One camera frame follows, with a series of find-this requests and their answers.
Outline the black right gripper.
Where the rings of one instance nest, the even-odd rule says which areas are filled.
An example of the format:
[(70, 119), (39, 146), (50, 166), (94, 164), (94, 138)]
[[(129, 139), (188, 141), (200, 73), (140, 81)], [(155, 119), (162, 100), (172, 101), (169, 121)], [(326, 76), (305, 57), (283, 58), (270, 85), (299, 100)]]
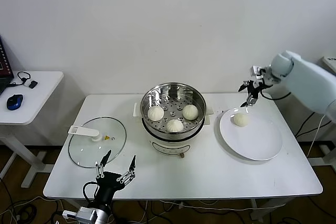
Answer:
[(240, 107), (243, 108), (253, 106), (259, 98), (259, 93), (261, 93), (262, 90), (271, 87), (272, 84), (267, 84), (264, 78), (244, 81), (243, 84), (239, 87), (238, 91), (241, 92), (247, 89), (249, 95), (246, 101)]

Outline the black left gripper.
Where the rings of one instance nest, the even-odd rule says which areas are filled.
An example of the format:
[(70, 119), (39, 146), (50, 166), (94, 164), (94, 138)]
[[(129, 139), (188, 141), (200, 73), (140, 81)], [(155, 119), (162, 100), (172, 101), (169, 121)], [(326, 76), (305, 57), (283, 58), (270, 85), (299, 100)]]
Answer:
[(129, 169), (124, 174), (104, 172), (104, 167), (108, 162), (112, 150), (109, 150), (102, 160), (95, 163), (96, 181), (89, 182), (89, 185), (97, 185), (98, 190), (92, 201), (89, 201), (89, 207), (110, 207), (114, 194), (122, 190), (135, 178), (135, 160), (134, 155)]

